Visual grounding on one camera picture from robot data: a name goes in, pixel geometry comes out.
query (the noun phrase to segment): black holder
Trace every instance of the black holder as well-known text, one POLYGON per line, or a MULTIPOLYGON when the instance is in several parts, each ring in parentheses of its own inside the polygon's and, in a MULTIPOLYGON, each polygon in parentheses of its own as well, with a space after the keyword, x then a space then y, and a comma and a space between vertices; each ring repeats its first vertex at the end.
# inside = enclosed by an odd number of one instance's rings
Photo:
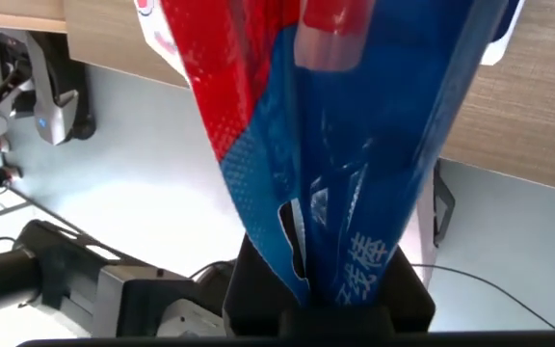
POLYGON ((229 335, 424 333, 436 311, 430 294, 400 249, 388 264, 375 305, 298 306, 246 236, 225 298, 223 318, 229 335))

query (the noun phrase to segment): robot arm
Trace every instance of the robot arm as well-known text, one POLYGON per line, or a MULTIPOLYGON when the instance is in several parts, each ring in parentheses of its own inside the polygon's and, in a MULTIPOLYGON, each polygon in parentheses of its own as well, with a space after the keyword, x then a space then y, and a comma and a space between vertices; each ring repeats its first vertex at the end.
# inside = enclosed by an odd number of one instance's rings
POLYGON ((245 238, 234 271, 199 281, 146 264, 90 236, 32 221, 0 254, 0 308, 31 305, 76 340, 38 346, 555 346, 553 333, 427 334, 435 306, 400 250, 369 307, 299 308, 245 238), (113 255, 107 259, 95 247, 113 255))
POLYGON ((8 116, 13 112, 16 99, 33 88, 31 66, 26 61, 16 62, 13 70, 0 85, 0 136, 8 131, 8 116))
POLYGON ((223 300, 201 283, 47 222, 30 222, 13 249, 0 254, 0 308, 36 307, 79 336, 172 332, 169 314, 192 307, 213 324, 206 330, 197 327, 199 332, 216 334, 222 328, 223 300), (92 249, 105 250, 113 259, 92 249))

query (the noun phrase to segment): wood grain surface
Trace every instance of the wood grain surface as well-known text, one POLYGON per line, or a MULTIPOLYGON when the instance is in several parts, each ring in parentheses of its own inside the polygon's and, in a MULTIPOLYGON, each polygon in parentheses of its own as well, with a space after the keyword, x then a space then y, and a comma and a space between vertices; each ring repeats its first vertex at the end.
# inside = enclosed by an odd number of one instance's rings
POLYGON ((0 14, 63 20, 64 0, 0 0, 0 14))
POLYGON ((65 33, 66 22, 62 19, 44 19, 20 15, 0 14, 0 28, 65 33))
POLYGON ((526 0, 505 57, 480 67, 443 156, 555 187, 555 0, 526 0))
POLYGON ((64 0, 72 59, 187 88, 145 42, 133 0, 64 0))

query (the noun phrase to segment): black device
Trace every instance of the black device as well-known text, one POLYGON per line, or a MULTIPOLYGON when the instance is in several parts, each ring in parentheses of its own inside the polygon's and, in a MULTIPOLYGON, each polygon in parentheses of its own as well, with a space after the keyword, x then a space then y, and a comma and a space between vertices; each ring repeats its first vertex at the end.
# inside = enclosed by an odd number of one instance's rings
POLYGON ((0 31, 0 136, 24 117, 51 145, 95 132, 85 65, 69 58, 66 35, 0 31))
POLYGON ((87 234, 32 221, 0 254, 0 308, 30 305, 92 337, 28 347, 555 346, 555 332, 427 334, 435 305, 400 250, 378 301, 366 307, 298 307, 247 237, 232 264, 194 281, 87 234))
POLYGON ((26 61, 34 88, 19 95, 13 117, 32 116, 40 136, 52 145, 86 140, 95 132, 85 65, 69 58, 64 34, 0 31, 0 71, 26 61))

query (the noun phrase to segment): snack bag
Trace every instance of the snack bag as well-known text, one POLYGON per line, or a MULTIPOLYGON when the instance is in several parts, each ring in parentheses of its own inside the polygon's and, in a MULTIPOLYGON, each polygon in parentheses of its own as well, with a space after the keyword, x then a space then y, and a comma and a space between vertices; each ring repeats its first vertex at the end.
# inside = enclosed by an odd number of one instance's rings
POLYGON ((373 302, 506 1, 153 2, 258 252, 303 306, 373 302))

